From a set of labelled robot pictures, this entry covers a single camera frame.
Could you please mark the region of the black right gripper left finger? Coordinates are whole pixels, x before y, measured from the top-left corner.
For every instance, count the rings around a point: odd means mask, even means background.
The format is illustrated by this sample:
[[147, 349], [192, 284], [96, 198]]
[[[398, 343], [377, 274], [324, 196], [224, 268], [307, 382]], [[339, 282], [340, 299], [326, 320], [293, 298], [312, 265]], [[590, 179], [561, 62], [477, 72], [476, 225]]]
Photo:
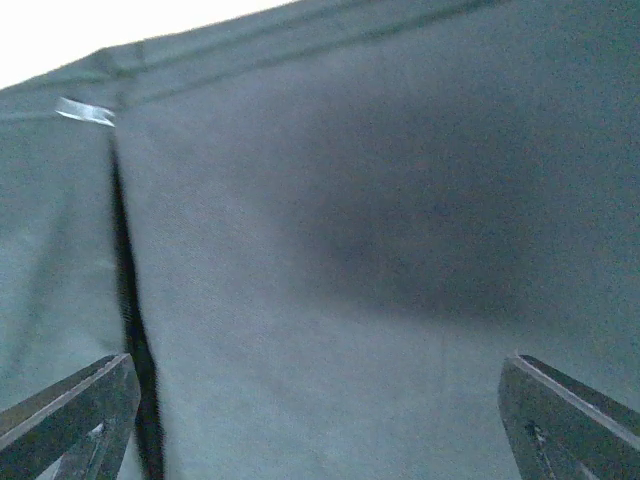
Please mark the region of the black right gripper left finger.
[[1, 477], [115, 479], [140, 401], [134, 362], [108, 355], [1, 413]]

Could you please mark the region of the black student backpack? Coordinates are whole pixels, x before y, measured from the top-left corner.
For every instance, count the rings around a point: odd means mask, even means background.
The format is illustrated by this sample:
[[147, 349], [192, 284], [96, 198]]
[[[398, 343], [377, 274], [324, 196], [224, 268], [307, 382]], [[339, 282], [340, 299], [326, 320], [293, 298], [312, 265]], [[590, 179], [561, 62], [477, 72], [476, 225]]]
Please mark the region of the black student backpack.
[[639, 405], [639, 5], [301, 1], [1, 93], [1, 404], [124, 479], [514, 479], [504, 358]]

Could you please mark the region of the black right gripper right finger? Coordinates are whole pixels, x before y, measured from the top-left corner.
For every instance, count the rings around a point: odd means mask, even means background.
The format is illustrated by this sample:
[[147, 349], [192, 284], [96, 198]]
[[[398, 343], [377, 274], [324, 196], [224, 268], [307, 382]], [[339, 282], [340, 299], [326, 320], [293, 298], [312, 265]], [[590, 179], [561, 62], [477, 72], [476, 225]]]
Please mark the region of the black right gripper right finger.
[[521, 478], [639, 477], [639, 413], [550, 365], [506, 358], [498, 406]]

